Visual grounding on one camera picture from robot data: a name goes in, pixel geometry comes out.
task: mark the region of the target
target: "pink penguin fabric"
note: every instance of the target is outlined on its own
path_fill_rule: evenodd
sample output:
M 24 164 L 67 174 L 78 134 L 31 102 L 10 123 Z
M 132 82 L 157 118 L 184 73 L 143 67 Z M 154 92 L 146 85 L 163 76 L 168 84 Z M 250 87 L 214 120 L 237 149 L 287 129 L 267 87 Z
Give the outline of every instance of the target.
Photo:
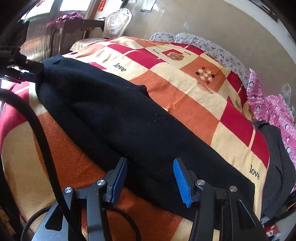
M 256 72 L 250 69 L 247 86 L 250 108 L 259 121 L 266 121 L 281 130 L 284 146 L 296 167 L 296 130 L 294 117 L 281 94 L 265 96 Z

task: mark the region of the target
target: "bright window pane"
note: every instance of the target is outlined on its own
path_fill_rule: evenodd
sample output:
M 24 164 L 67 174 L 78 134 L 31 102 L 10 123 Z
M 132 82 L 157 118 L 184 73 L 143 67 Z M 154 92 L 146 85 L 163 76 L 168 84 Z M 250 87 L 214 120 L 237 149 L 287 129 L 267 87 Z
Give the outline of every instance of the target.
M 86 11 L 91 0 L 63 0 L 60 11 Z
M 31 9 L 31 11 L 25 14 L 22 19 L 31 18 L 39 14 L 50 12 L 53 3 L 54 0 L 41 0 Z

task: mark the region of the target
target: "silver bolt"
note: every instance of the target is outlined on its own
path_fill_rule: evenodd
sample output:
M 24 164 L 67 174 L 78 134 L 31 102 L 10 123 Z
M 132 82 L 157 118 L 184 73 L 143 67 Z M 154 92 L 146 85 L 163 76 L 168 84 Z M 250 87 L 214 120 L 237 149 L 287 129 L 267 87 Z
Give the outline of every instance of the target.
M 199 180 L 196 181 L 196 183 L 197 183 L 197 185 L 199 185 L 199 186 L 203 186 L 203 185 L 205 184 L 205 181 L 202 180 L 202 179 L 199 179 Z
M 72 187 L 65 188 L 65 193 L 70 193 L 72 191 L 73 191 L 73 188 Z
M 96 182 L 96 184 L 97 184 L 98 186 L 103 186 L 105 183 L 106 183 L 106 181 L 103 180 L 103 179 L 98 180 L 98 181 Z
M 232 192 L 236 192 L 237 191 L 237 187 L 236 186 L 230 186 L 230 191 Z

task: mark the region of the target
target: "black cable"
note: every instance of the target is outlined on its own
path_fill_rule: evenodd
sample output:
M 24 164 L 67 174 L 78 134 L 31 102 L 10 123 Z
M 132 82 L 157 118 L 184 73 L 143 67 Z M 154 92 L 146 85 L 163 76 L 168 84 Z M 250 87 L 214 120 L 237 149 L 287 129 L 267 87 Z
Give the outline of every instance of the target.
M 106 207 L 106 209 L 121 214 L 129 222 L 129 224 L 131 225 L 131 227 L 135 231 L 136 241 L 141 241 L 141 233 L 140 233 L 139 228 L 137 227 L 137 225 L 135 224 L 133 219 L 126 212 L 124 212 L 116 207 Z
M 76 225 L 76 220 L 72 218 L 72 214 L 67 206 L 65 198 L 61 191 L 61 186 L 57 178 L 57 172 L 54 166 L 54 162 L 52 160 L 52 154 L 42 125 L 38 117 L 36 116 L 35 112 L 32 110 L 32 108 L 27 102 L 25 102 L 18 95 L 8 90 L 0 88 L 0 100 L 16 108 L 27 119 L 39 144 L 39 148 L 43 157 L 49 181 L 52 186 L 52 190 L 59 205 L 59 208 L 62 214 L 64 215 L 65 219 L 67 220 L 69 227 L 76 234 L 78 240 L 86 241 L 81 230 L 77 228 L 78 225 Z
M 24 229 L 22 230 L 22 235 L 20 236 L 20 241 L 25 241 L 25 237 L 27 235 L 27 232 L 30 228 L 30 226 L 32 225 L 32 223 L 38 218 L 40 217 L 42 214 L 47 213 L 50 209 L 49 207 L 45 207 L 41 210 L 39 210 L 37 213 L 35 213 L 32 217 L 30 217 L 30 219 L 28 220 L 28 222 L 26 223 Z

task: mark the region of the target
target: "checkered blanket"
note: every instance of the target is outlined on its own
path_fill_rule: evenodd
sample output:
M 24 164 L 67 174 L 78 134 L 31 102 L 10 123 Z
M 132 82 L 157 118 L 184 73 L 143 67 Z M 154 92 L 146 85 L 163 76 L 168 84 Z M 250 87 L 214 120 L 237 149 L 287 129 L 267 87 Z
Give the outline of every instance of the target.
M 132 37 L 95 43 L 65 57 L 146 85 L 155 102 L 254 183 L 254 212 L 260 217 L 269 151 L 263 135 L 248 121 L 252 113 L 246 90 L 235 73 L 197 47 Z M 39 102 L 34 83 L 15 85 L 13 92 L 37 114 L 62 188 L 82 188 L 104 176 L 104 171 L 70 140 Z M 8 105 L 1 117 L 0 149 L 6 179 L 27 220 L 55 199 L 29 124 Z M 126 188 L 117 207 L 134 219 L 142 240 L 189 238 L 191 221 L 153 206 Z M 114 240 L 135 239 L 133 230 L 120 215 L 108 213 L 108 218 Z M 216 230 L 213 239 L 218 237 Z

